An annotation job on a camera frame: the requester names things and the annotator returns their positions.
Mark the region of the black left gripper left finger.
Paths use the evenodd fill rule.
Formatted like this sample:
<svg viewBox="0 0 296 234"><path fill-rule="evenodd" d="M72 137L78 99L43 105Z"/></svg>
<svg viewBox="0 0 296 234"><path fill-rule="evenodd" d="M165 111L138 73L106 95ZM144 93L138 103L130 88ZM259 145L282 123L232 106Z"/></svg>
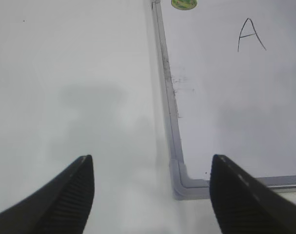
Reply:
<svg viewBox="0 0 296 234"><path fill-rule="evenodd" d="M36 192L1 212L0 234L81 234L94 194L92 156L80 156Z"/></svg>

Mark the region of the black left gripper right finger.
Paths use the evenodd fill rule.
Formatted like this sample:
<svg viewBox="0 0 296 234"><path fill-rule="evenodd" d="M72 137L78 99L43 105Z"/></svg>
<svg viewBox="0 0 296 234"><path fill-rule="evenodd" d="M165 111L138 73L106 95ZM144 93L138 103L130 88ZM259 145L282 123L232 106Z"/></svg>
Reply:
<svg viewBox="0 0 296 234"><path fill-rule="evenodd" d="M223 234L296 234L296 205L225 155L214 155L209 194Z"/></svg>

